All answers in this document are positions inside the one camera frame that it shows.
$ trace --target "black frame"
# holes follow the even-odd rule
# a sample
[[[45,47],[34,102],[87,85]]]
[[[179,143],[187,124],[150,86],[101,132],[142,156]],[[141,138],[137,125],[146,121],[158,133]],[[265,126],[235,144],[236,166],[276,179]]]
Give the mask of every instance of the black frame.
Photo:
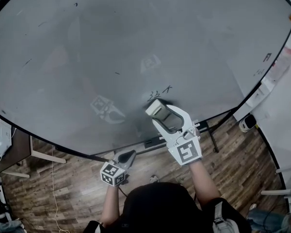
[[[0,11],[2,10],[2,8],[9,2],[10,0],[0,0]],[[290,6],[291,6],[291,1],[290,0],[285,0]],[[258,84],[251,90],[251,92],[245,97],[245,99],[237,106],[237,107],[235,107],[235,108],[233,108],[233,109],[231,109],[231,110],[229,110],[228,111],[228,114],[218,123],[218,124],[216,124],[216,125],[214,125],[214,126],[212,126],[212,127],[207,127],[207,131],[210,133],[210,136],[211,136],[211,139],[212,139],[212,141],[213,141],[213,143],[214,143],[214,146],[215,146],[215,151],[216,152],[219,152],[219,149],[218,149],[218,147],[217,147],[217,145],[216,145],[216,143],[215,143],[215,140],[214,140],[214,138],[213,138],[213,135],[212,135],[212,133],[216,130],[216,129],[218,129],[224,122],[226,122],[227,120],[228,120],[228,118],[230,118],[251,96],[252,96],[252,94],[259,88],[259,86],[260,86],[260,84],[261,84],[261,80],[264,78],[264,76],[267,74],[267,72],[269,71],[269,69],[273,66],[273,64],[275,63],[275,61],[277,60],[277,58],[278,58],[278,56],[279,56],[279,54],[282,52],[282,50],[283,50],[283,48],[285,47],[285,44],[286,44],[286,42],[287,42],[287,40],[288,40],[288,38],[289,38],[289,36],[290,36],[290,34],[291,34],[291,29],[290,29],[290,32],[289,32],[289,34],[288,34],[288,36],[287,36],[287,39],[285,40],[285,42],[284,42],[284,44],[283,44],[283,46],[282,46],[282,48],[281,48],[281,50],[279,51],[279,53],[278,53],[278,55],[276,56],[276,58],[275,58],[275,60],[272,62],[272,64],[270,65],[270,67],[267,69],[267,71],[264,73],[264,75],[263,75],[263,77],[260,79],[260,81],[258,82]],[[18,129],[20,129],[20,130],[22,130],[23,132],[25,132],[25,133],[27,133],[27,134],[29,134],[29,135],[31,135],[31,136],[33,136],[33,137],[35,137],[35,138],[38,138],[38,139],[40,139],[40,140],[42,140],[42,141],[45,141],[45,142],[47,142],[47,143],[50,143],[50,144],[52,144],[52,145],[54,145],[55,147],[56,147],[56,149],[58,149],[58,150],[60,150],[60,151],[62,151],[62,152],[65,152],[65,153],[68,153],[68,154],[72,154],[72,155],[76,155],[76,156],[78,156],[78,157],[82,157],[82,158],[86,158],[86,159],[90,159],[90,160],[96,160],[96,161],[100,161],[100,162],[106,162],[106,161],[108,161],[107,159],[105,159],[105,158],[101,158],[101,157],[98,157],[98,156],[96,156],[96,155],[88,155],[88,154],[83,154],[83,153],[80,153],[80,152],[77,152],[77,151],[74,151],[74,150],[71,150],[71,149],[68,149],[68,148],[65,148],[65,147],[62,147],[62,146],[60,146],[60,145],[58,145],[58,144],[54,144],[54,143],[52,143],[52,142],[50,142],[50,141],[48,141],[48,140],[45,140],[45,139],[43,139],[43,138],[41,138],[41,137],[39,137],[39,136],[37,136],[37,135],[35,135],[35,134],[32,134],[32,133],[30,133],[30,132],[28,132],[27,130],[25,130],[25,129],[23,129],[23,128],[21,128],[21,127],[19,127],[19,126],[17,126],[16,124],[14,124],[14,123],[12,123],[12,122],[10,122],[9,120],[7,120],[6,118],[4,118],[3,116],[1,116],[0,115],[0,119],[2,119],[2,120],[4,120],[4,121],[6,121],[7,123],[9,123],[10,125],[12,125],[12,126],[14,126],[14,127],[16,127],[16,128],[18,128]]]

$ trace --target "white wall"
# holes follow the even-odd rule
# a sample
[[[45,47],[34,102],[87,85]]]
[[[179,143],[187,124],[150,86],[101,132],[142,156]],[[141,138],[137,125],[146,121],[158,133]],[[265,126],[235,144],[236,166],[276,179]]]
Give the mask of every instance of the white wall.
[[[291,48],[291,35],[287,46]],[[291,66],[253,114],[272,147],[279,166],[291,164]],[[284,172],[283,177],[289,186],[291,171]]]

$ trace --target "black shirt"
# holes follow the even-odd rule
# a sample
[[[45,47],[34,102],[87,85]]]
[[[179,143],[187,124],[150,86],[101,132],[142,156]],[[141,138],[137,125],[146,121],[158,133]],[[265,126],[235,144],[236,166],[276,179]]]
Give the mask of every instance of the black shirt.
[[[214,208],[223,201],[222,216],[234,220],[240,233],[250,233],[249,223],[229,203],[214,199],[199,210],[187,190],[173,183],[152,183],[129,193],[123,214],[101,232],[213,232]],[[94,233],[98,222],[91,221],[84,233]]]

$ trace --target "desk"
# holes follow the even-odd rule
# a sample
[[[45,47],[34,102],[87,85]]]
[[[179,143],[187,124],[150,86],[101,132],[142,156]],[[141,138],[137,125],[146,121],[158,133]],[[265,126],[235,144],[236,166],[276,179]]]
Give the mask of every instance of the desk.
[[[5,155],[3,155],[2,157],[2,160],[0,161],[0,172],[14,176],[29,178],[30,175],[28,174],[5,171],[9,167],[26,159],[29,156],[34,156],[37,158],[58,163],[66,163],[65,159],[34,151],[32,146],[32,136],[29,136],[21,130],[16,130],[12,138],[12,146],[7,150]]]

